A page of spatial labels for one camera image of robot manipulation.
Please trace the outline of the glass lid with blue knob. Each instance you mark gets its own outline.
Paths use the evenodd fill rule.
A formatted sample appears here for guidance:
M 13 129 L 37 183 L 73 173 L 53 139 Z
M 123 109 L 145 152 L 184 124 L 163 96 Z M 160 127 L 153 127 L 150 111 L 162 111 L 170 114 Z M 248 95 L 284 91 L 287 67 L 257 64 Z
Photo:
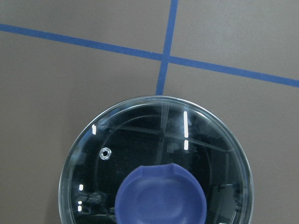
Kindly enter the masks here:
M 145 96 L 92 120 L 59 183 L 63 224 L 249 224 L 253 179 L 238 140 L 192 102 Z

